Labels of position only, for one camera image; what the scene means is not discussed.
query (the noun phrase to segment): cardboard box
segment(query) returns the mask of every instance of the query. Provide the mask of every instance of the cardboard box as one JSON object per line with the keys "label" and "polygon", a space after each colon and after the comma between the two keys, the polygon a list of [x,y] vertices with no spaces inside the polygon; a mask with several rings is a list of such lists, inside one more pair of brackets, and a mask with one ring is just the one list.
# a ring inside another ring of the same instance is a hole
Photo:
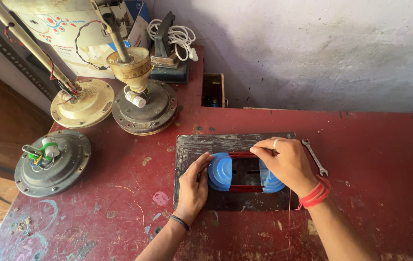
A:
{"label": "cardboard box", "polygon": [[[137,14],[134,19],[134,24],[129,33],[128,39],[124,41],[126,47],[140,46],[149,49],[150,37],[147,34],[147,26],[150,22],[147,4],[142,1],[126,1],[125,2],[132,16]],[[66,65],[77,75],[95,78],[111,78],[115,75],[110,68],[99,70],[93,65],[84,62],[76,53],[75,46],[62,46],[52,44],[52,48],[66,63]],[[115,44],[102,44],[96,46],[79,47],[79,54],[86,61],[89,61],[97,67],[108,67],[106,58],[109,54],[116,51]]]}

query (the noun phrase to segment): red workbench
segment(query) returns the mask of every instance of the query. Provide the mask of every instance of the red workbench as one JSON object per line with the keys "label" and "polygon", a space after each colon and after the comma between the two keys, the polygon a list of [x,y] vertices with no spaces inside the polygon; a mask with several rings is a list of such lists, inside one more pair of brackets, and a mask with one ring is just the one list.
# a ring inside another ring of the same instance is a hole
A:
{"label": "red workbench", "polygon": [[[180,106],[175,122],[151,136],[125,132],[111,115],[81,129],[92,144],[82,179],[47,199],[20,193],[12,205],[19,210],[10,210],[0,229],[0,261],[133,260],[173,211],[178,135],[286,131],[311,140],[329,171],[332,200],[375,252],[413,260],[413,113],[201,107],[204,49],[196,49],[189,83],[172,85]],[[105,80],[115,92],[124,86]],[[60,128],[55,123],[51,131]],[[133,194],[115,186],[135,192],[144,218]],[[159,191],[169,197],[163,207],[152,199]],[[14,226],[26,217],[29,235]],[[175,260],[325,260],[308,212],[292,210],[290,219],[291,252],[287,211],[201,212]]]}

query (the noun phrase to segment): open-end wrench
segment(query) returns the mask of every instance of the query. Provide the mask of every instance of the open-end wrench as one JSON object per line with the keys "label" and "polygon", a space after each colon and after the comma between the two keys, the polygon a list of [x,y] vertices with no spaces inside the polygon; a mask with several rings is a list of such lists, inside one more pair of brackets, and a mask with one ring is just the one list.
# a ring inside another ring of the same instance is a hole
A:
{"label": "open-end wrench", "polygon": [[326,174],[326,176],[329,175],[329,173],[327,172],[327,170],[325,170],[325,169],[321,166],[321,163],[319,163],[319,160],[316,158],[316,155],[314,154],[313,150],[312,150],[311,147],[310,147],[310,141],[309,141],[309,140],[306,140],[306,142],[305,142],[305,140],[302,140],[302,144],[305,145],[305,146],[308,148],[308,151],[310,151],[311,155],[313,156],[313,159],[315,160],[316,165],[318,165],[318,167],[319,167],[319,174],[320,174],[321,176],[323,176],[323,174]]}

